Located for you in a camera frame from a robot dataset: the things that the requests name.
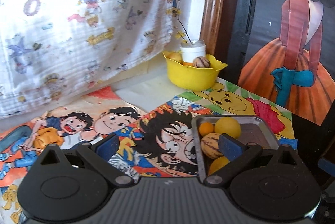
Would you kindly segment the large yellow lemon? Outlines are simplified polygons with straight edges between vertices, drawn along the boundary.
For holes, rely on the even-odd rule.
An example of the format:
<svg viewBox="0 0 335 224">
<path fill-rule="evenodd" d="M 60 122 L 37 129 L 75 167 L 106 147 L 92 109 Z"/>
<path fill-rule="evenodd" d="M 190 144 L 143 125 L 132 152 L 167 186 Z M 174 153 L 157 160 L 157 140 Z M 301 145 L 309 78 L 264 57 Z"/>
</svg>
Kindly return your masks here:
<svg viewBox="0 0 335 224">
<path fill-rule="evenodd" d="M 214 125 L 214 132 L 218 134 L 227 134 L 234 139 L 241 136 L 241 126 L 237 120 L 232 117 L 222 117 Z"/>
</svg>

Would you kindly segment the yellow round fruit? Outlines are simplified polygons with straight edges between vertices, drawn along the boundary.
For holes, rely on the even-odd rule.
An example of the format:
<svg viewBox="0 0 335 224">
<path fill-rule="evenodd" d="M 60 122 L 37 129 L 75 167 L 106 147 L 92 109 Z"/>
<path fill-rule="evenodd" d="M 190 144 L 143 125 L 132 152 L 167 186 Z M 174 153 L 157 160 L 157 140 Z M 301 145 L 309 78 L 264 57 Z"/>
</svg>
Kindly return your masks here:
<svg viewBox="0 0 335 224">
<path fill-rule="evenodd" d="M 216 171 L 220 170 L 221 168 L 225 167 L 228 163 L 230 163 L 230 160 L 223 156 L 219 157 L 218 159 L 215 159 L 208 169 L 208 176 L 212 175 Z"/>
</svg>

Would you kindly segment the silver metal tray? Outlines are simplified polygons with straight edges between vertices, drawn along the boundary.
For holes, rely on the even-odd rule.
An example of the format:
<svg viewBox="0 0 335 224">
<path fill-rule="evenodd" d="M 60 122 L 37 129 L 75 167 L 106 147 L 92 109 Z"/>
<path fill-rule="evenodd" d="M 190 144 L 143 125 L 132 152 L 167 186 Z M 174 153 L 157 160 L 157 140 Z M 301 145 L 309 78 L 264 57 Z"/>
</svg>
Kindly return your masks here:
<svg viewBox="0 0 335 224">
<path fill-rule="evenodd" d="M 213 159 L 208 158 L 202 152 L 200 147 L 200 142 L 202 136 L 198 132 L 198 127 L 203 122 L 210 122 L 213 125 L 217 122 L 218 119 L 222 118 L 222 115 L 199 115 L 192 119 L 191 126 L 194 135 L 194 144 L 196 151 L 196 160 L 198 163 L 198 176 L 200 181 L 208 175 L 208 169 L 210 164 L 214 161 Z M 265 121 L 257 116 L 233 116 L 238 121 L 241 126 L 241 136 L 237 139 L 244 145 L 250 142 L 257 143 L 264 149 L 278 149 L 279 144 L 277 138 L 272 133 Z"/>
</svg>

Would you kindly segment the striped pepino melon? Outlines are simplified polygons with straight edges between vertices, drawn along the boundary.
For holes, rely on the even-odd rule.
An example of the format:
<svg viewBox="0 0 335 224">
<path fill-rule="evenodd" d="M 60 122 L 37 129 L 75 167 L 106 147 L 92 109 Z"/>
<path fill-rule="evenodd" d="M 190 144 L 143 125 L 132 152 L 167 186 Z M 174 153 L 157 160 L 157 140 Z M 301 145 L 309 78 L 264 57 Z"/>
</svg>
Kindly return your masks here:
<svg viewBox="0 0 335 224">
<path fill-rule="evenodd" d="M 209 133 L 200 142 L 202 152 L 210 159 L 215 160 L 223 156 L 219 151 L 219 137 L 218 133 Z"/>
</svg>

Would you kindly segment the small tangerine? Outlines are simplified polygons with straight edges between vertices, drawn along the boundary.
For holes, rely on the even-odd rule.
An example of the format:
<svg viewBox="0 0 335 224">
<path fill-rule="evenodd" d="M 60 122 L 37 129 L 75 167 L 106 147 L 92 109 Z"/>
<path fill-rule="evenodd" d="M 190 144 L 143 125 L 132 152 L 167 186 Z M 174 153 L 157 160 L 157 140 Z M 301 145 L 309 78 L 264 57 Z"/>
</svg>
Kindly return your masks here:
<svg viewBox="0 0 335 224">
<path fill-rule="evenodd" d="M 210 133 L 213 133 L 214 131 L 215 131 L 215 127 L 210 122 L 203 122 L 198 127 L 198 132 L 202 137 L 204 137 L 204 136 L 206 136 Z"/>
</svg>

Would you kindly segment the colourful cartoon table mat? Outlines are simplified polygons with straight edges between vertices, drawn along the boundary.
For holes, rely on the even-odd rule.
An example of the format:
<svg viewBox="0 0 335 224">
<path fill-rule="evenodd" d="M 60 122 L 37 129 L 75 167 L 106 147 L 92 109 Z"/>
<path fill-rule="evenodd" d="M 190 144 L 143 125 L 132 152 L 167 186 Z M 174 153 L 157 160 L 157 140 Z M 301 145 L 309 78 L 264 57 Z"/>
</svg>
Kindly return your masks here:
<svg viewBox="0 0 335 224">
<path fill-rule="evenodd" d="M 191 121 L 202 114 L 257 116 L 280 144 L 297 146 L 290 111 L 225 80 L 183 92 L 150 112 L 102 88 L 1 134 L 1 223 L 25 221 L 18 186 L 49 144 L 75 149 L 116 134 L 119 149 L 108 162 L 133 179 L 198 176 Z"/>
</svg>

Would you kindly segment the yellow plastic bowl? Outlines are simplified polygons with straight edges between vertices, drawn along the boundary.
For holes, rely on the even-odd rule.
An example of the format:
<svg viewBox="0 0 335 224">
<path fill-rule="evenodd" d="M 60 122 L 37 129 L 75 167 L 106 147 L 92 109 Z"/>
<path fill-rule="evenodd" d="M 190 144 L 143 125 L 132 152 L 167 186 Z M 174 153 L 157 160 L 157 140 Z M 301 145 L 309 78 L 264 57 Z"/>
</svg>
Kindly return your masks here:
<svg viewBox="0 0 335 224">
<path fill-rule="evenodd" d="M 163 51 L 162 54 L 167 64 L 168 79 L 177 87 L 192 91 L 209 89 L 216 82 L 220 71 L 228 66 L 210 54 L 206 55 L 206 59 L 210 62 L 209 68 L 197 68 L 178 63 L 168 58 L 171 54 L 169 51 Z"/>
</svg>

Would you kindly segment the striped fruit in bowl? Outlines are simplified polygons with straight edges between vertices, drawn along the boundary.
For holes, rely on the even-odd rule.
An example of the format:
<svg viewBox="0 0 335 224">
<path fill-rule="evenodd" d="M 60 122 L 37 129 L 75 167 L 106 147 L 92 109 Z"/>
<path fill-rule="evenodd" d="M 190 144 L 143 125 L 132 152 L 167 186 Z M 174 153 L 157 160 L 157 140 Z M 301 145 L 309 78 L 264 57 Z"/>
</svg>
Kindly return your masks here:
<svg viewBox="0 0 335 224">
<path fill-rule="evenodd" d="M 193 60 L 192 66 L 196 68 L 210 68 L 211 64 L 206 57 L 200 56 Z"/>
</svg>

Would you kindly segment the girl painting poster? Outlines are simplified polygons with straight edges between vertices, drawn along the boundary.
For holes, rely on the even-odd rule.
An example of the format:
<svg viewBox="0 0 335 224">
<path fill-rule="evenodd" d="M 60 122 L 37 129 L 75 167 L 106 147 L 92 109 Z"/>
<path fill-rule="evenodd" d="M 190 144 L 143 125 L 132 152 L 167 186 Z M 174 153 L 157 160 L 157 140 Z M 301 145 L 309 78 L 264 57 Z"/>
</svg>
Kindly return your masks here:
<svg viewBox="0 0 335 224">
<path fill-rule="evenodd" d="M 246 63 L 239 86 L 321 125 L 334 101 L 334 80 L 320 61 L 327 8 L 334 0 L 285 0 L 279 37 Z"/>
</svg>

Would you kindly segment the yellow fruit in bowl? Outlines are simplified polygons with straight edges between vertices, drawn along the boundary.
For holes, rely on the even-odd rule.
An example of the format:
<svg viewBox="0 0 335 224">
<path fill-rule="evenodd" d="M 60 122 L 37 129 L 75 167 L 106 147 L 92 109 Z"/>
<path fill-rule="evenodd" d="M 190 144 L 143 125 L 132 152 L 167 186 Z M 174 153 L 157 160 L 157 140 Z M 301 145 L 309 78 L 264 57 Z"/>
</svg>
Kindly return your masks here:
<svg viewBox="0 0 335 224">
<path fill-rule="evenodd" d="M 167 57 L 168 59 L 182 63 L 182 55 L 180 52 L 171 52 Z"/>
</svg>

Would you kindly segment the white printed curtain cloth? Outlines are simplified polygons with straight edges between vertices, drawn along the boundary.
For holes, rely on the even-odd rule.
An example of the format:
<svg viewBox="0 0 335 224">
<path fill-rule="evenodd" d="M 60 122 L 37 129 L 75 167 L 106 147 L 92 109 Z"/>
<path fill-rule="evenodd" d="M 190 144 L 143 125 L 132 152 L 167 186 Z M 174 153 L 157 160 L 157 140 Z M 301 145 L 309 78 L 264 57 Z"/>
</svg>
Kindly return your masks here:
<svg viewBox="0 0 335 224">
<path fill-rule="evenodd" d="M 171 40 L 179 0 L 1 0 L 1 118 L 82 94 Z"/>
</svg>

